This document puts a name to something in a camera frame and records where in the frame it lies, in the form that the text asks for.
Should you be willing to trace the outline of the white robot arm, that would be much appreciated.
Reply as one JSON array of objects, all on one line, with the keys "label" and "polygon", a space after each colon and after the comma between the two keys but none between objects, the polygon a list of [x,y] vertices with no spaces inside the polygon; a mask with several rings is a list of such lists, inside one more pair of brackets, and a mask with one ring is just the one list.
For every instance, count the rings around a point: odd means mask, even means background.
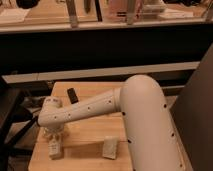
[{"label": "white robot arm", "polygon": [[120,112],[134,171],[184,171],[181,150],[162,88],[152,77],[135,75],[121,87],[57,107],[59,99],[48,97],[38,124],[47,129]]}]

